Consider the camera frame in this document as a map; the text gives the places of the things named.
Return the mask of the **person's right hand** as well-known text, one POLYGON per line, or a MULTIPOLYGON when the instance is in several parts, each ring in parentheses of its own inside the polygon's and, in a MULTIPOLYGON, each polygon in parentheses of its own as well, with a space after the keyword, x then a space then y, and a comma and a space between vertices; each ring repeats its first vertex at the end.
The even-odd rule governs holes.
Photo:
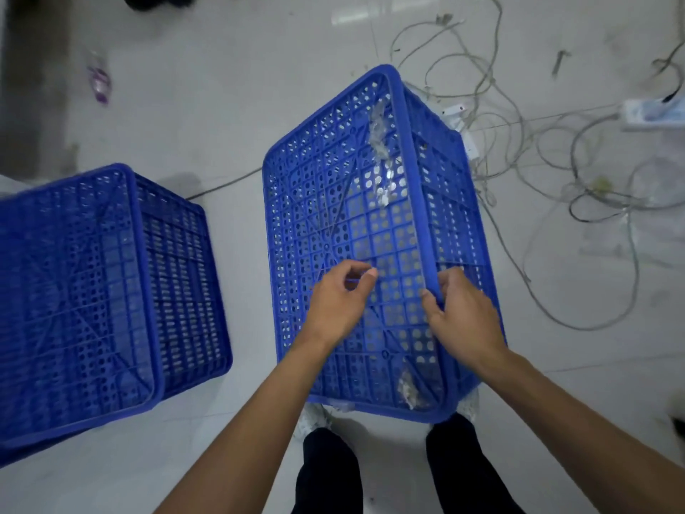
POLYGON ((433 336, 458 362, 488 380, 509 353, 498 312, 459 267, 441 271, 438 283, 446 319, 443 329, 430 328, 433 336))

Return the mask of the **person's left hand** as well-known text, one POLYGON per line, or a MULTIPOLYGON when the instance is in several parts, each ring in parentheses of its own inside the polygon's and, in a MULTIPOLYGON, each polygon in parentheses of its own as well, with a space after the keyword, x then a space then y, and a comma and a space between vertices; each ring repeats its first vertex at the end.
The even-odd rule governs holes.
POLYGON ((305 322, 293 344, 296 353, 324 358, 359 323, 365 306, 356 306, 350 292, 350 272, 371 265, 345 259, 322 276, 313 287, 305 322))

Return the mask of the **blue perforated plastic crate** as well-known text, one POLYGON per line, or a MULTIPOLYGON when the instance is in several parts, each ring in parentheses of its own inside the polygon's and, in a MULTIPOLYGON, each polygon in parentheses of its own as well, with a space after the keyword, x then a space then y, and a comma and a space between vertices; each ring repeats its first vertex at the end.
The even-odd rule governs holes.
POLYGON ((277 361, 290 349, 313 286, 346 258, 379 272, 366 310, 328 358, 309 400, 410 422, 440 423, 480 383, 433 337, 421 289, 459 267, 499 309, 477 191, 460 135, 388 64, 369 70, 272 146, 262 166, 277 361), (390 94, 407 196, 377 207, 369 114, 390 94), (423 406, 397 393, 408 367, 423 406))
POLYGON ((0 199, 0 469, 232 363, 200 205, 122 163, 0 199))

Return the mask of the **person's left forearm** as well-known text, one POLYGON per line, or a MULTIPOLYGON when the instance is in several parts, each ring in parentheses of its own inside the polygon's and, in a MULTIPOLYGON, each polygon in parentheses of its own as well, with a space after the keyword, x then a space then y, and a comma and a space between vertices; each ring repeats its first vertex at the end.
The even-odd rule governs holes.
POLYGON ((303 329, 153 514, 261 514, 314 380, 340 340, 303 329))

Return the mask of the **person's right forearm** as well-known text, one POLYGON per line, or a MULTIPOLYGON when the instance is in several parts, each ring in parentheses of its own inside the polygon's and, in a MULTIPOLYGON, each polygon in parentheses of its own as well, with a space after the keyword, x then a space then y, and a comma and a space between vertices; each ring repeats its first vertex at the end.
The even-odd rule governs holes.
POLYGON ((601 514, 685 514, 685 468, 624 432, 506 347, 474 371, 601 514))

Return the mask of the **clear tape scrap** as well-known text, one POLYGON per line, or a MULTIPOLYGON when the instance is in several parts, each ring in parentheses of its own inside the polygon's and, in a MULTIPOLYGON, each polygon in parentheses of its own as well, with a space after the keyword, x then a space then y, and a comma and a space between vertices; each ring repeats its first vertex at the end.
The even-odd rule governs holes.
POLYGON ((399 399, 410 409, 418 410, 423 406, 421 394, 415 385, 412 373, 405 367, 397 379, 397 393, 399 399))

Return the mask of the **person's white right shoe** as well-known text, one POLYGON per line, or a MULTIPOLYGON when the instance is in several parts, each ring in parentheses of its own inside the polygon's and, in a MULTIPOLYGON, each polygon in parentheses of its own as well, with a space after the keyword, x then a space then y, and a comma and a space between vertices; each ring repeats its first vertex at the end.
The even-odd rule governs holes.
POLYGON ((480 394, 479 387, 475 387, 464 398, 462 398, 457 406, 456 413, 464 417, 470 423, 474 424, 477 415, 480 412, 480 394))

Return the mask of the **person's white shoe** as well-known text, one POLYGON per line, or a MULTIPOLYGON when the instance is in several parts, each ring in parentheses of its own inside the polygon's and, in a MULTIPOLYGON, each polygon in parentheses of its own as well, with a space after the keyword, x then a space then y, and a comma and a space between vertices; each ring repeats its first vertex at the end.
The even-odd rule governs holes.
POLYGON ((293 439, 304 441, 318 429, 331 430, 330 413, 321 404, 306 402, 296 423, 293 439))
POLYGON ((480 394, 479 387, 475 387, 464 398, 462 398, 457 406, 456 413, 464 417, 470 423, 474 424, 477 415, 480 412, 480 394))

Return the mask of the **clear tape strip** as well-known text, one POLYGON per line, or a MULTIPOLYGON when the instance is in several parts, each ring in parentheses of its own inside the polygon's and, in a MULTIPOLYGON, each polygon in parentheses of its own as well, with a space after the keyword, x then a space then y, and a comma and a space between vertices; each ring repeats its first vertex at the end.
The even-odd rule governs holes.
POLYGON ((373 158, 368 185, 372 188, 377 207, 385 209, 407 196, 404 161, 399 151, 390 94, 381 96, 370 109, 368 144, 373 158))

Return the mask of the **person's white left shoe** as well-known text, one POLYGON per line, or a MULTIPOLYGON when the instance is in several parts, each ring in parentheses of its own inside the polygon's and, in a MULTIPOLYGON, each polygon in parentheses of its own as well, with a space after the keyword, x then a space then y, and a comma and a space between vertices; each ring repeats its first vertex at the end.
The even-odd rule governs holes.
POLYGON ((321 404, 306 402, 296 423, 293 439, 304 441, 318 429, 331 430, 330 413, 321 404))

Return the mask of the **person's right trouser leg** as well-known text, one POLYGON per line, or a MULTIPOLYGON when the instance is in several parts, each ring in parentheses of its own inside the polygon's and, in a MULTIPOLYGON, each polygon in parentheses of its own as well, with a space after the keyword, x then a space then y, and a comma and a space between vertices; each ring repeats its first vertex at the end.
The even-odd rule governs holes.
POLYGON ((433 425, 425 450, 443 514, 525 514, 462 414, 433 425))

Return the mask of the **person's trouser leg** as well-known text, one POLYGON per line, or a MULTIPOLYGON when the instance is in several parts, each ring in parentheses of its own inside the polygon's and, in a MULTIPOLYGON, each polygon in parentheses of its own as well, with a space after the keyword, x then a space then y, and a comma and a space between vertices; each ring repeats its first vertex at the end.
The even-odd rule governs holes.
POLYGON ((330 428, 309 433, 292 514, 363 514, 360 467, 351 447, 330 428))
POLYGON ((525 514, 462 414, 433 425, 425 450, 443 514, 525 514))

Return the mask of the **white plug adapter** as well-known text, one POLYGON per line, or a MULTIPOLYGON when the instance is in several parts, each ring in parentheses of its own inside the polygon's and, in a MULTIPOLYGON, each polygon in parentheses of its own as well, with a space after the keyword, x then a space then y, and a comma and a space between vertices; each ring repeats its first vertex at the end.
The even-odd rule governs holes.
POLYGON ((457 103, 441 110, 442 121, 451 129, 456 131, 462 138, 462 142, 469 161, 482 159, 481 153, 475 140, 466 124, 467 106, 457 103))

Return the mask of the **person's left trouser leg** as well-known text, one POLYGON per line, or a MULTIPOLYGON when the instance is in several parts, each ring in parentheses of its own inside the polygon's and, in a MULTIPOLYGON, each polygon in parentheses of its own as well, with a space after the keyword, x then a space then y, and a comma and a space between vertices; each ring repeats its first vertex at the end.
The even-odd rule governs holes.
POLYGON ((309 433, 292 514, 363 514, 360 467, 351 447, 330 428, 309 433))

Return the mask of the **crumpled purple wrapper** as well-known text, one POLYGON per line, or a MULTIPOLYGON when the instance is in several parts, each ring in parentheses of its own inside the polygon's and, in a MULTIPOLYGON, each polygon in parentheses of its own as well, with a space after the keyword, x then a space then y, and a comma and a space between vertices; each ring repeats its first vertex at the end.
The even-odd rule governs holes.
POLYGON ((87 61, 90 89, 96 101, 107 106, 112 94, 112 80, 106 58, 97 51, 90 51, 87 61))

